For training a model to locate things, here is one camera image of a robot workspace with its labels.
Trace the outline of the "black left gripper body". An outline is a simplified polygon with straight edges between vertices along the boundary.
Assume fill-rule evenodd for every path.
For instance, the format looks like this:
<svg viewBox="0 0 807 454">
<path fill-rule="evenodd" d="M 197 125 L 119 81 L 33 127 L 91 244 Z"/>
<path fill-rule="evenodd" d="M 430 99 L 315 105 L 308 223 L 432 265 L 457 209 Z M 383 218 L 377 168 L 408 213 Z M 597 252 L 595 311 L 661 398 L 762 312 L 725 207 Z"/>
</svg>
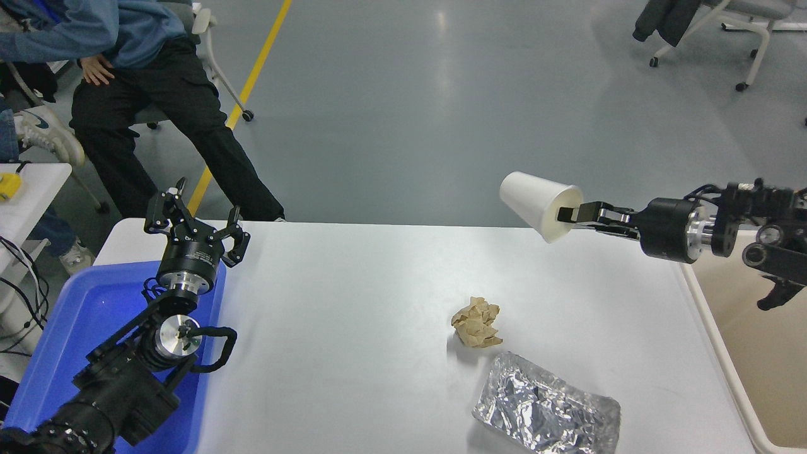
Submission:
<svg viewBox="0 0 807 454">
<path fill-rule="evenodd" d="M 166 235 L 167 244 L 156 273 L 159 284 L 214 284 L 224 255 L 217 229 L 207 224 L 176 224 Z"/>
</svg>

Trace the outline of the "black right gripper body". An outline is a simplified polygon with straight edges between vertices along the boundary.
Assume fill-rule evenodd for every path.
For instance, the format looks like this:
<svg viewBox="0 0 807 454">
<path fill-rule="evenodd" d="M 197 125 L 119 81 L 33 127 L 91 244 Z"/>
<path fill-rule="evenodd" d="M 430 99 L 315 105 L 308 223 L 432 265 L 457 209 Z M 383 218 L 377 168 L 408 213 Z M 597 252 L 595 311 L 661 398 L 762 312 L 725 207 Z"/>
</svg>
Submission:
<svg viewBox="0 0 807 454">
<path fill-rule="evenodd" d="M 655 198 L 634 213 L 642 251 L 649 257 L 674 262 L 693 262 L 688 245 L 688 224 L 694 201 Z"/>
</svg>

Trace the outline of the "seated person's right hand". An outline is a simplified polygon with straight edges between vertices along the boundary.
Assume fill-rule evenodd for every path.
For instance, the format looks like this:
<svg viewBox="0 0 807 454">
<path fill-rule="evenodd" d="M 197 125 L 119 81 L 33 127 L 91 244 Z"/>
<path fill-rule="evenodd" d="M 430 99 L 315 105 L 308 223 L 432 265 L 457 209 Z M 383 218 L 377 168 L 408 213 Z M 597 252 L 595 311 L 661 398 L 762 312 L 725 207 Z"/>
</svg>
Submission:
<svg viewBox="0 0 807 454">
<path fill-rule="evenodd" d="M 104 55 L 90 55 L 79 59 L 83 81 L 93 86 L 107 86 L 115 80 L 112 63 Z"/>
</svg>

